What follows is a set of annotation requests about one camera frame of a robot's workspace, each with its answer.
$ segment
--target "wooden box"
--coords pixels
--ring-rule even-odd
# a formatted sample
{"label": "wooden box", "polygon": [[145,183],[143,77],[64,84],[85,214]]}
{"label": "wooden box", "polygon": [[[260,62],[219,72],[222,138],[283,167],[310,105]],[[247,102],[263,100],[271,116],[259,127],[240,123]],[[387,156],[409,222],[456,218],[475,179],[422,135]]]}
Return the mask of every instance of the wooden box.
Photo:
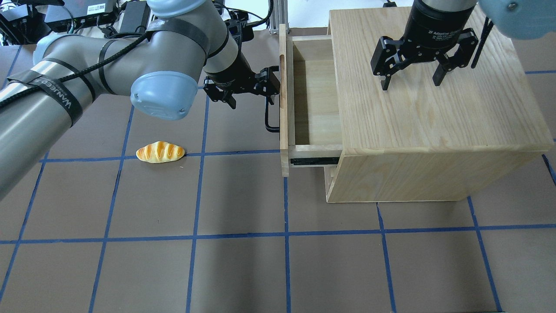
{"label": "wooden box", "polygon": [[[280,31],[280,150],[290,167],[325,167],[328,202],[460,200],[549,150],[552,136],[510,39],[494,29],[476,69],[439,87],[411,65],[388,91],[370,60],[399,38],[410,8],[330,11],[328,36]],[[480,33],[479,8],[469,27]]]}

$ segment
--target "black strap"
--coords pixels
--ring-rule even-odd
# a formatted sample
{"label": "black strap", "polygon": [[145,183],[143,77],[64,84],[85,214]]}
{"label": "black strap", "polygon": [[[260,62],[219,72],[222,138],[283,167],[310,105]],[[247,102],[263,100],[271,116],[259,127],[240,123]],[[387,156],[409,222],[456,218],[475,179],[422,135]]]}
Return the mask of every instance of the black strap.
{"label": "black strap", "polygon": [[71,125],[79,120],[83,115],[83,108],[75,96],[59,80],[47,75],[27,70],[8,77],[9,82],[20,82],[24,85],[34,85],[40,87],[45,94],[56,100],[68,113],[71,118]]}
{"label": "black strap", "polygon": [[[62,60],[59,60],[57,58],[53,58],[53,57],[46,57],[44,59],[42,59],[43,61],[50,61],[50,62],[54,62],[54,63],[58,63],[61,66],[67,68],[68,70],[77,73],[79,70],[76,69],[75,67],[73,67],[71,64],[68,64]],[[89,91],[91,92],[91,96],[93,97],[93,101],[97,98],[96,93],[95,93],[95,88],[93,88],[93,85],[91,84],[90,80],[88,80],[85,76],[80,76],[79,78],[81,78],[81,80],[85,83],[85,85],[87,85],[87,88],[89,88]]]}
{"label": "black strap", "polygon": [[197,26],[191,24],[190,22],[177,18],[171,18],[167,20],[156,19],[151,22],[151,24],[147,28],[147,32],[158,31],[170,31],[184,35],[195,41],[201,47],[201,49],[203,49],[206,56],[209,55],[209,38],[202,30],[200,30]]}
{"label": "black strap", "polygon": [[[108,48],[114,42],[116,42],[116,40],[112,39],[112,40],[105,43],[105,45],[102,47],[100,55],[98,55],[98,63],[104,61],[105,56],[106,56],[106,51],[108,51]],[[115,95],[116,93],[114,91],[112,91],[110,86],[108,86],[108,82],[106,81],[106,76],[104,75],[104,66],[101,66],[101,68],[98,69],[98,75],[101,79],[102,86],[106,89],[106,91],[110,92],[112,95]]]}
{"label": "black strap", "polygon": [[212,58],[220,53],[220,51],[224,50],[224,47],[226,47],[226,45],[228,44],[228,39],[230,39],[230,32],[226,32],[226,39],[224,39],[224,43],[222,44],[222,46],[216,49],[213,53],[209,54],[208,58]]}

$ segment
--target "cabinet top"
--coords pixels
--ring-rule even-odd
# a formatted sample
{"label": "cabinet top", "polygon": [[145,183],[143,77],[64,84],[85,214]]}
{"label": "cabinet top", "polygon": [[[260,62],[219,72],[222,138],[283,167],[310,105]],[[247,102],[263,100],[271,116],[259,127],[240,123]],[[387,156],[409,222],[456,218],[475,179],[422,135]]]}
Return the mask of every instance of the cabinet top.
{"label": "cabinet top", "polygon": [[[413,64],[383,91],[370,60],[380,36],[403,35],[409,12],[408,7],[330,11],[345,155],[532,151],[553,145],[512,41],[495,28],[475,69],[456,69],[435,87],[438,63]],[[477,7],[467,25],[478,37],[484,18]]]}

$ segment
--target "barcode sticker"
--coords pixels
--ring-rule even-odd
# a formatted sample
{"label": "barcode sticker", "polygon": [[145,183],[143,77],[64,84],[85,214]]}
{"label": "barcode sticker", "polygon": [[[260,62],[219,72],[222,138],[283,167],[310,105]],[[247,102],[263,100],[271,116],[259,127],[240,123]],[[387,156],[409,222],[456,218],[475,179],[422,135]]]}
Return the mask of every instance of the barcode sticker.
{"label": "barcode sticker", "polygon": [[104,13],[106,4],[94,4],[87,7],[87,14]]}

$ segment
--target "bread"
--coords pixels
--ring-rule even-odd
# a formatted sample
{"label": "bread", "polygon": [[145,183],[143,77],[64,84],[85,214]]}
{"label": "bread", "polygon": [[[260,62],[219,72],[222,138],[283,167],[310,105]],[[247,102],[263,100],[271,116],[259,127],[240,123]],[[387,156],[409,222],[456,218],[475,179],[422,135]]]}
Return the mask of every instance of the bread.
{"label": "bread", "polygon": [[135,155],[144,162],[164,163],[181,159],[185,155],[185,149],[165,141],[157,141],[139,149]]}

